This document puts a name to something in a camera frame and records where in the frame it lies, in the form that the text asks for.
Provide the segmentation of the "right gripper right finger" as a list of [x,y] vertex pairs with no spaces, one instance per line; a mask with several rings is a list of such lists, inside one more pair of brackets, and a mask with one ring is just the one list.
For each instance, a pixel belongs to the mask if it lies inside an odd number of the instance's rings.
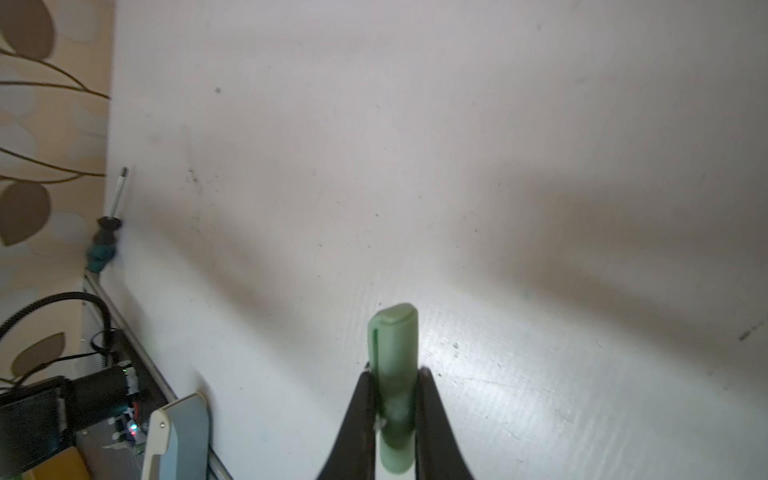
[[419,480],[474,478],[460,452],[428,367],[419,369],[416,385],[415,460],[415,478]]

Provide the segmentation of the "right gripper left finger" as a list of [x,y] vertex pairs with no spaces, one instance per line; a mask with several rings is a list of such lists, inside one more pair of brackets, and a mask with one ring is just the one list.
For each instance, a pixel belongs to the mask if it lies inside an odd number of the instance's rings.
[[376,379],[370,366],[366,365],[318,480],[375,478],[377,401]]

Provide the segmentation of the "green pen cap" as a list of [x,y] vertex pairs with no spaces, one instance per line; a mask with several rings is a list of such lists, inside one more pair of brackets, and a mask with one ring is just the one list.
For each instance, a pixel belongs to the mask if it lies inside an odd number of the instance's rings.
[[401,475],[415,462],[415,386],[418,375],[418,311],[401,303],[368,322],[369,369],[377,387],[381,463]]

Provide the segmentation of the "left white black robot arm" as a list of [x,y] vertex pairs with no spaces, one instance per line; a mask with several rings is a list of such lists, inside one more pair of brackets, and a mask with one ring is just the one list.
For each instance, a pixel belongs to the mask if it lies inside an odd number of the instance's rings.
[[78,431],[122,413],[147,388],[137,365],[129,359],[118,359],[114,350],[118,330],[112,327],[107,304],[97,295],[65,292],[39,299],[11,315],[1,325],[1,335],[6,336],[31,313],[70,300],[91,303],[100,312],[102,329],[98,335],[102,340],[91,348],[102,358],[102,369],[77,379],[56,376],[26,383],[53,365],[51,360],[21,375],[1,395],[3,479],[15,479],[72,447]]

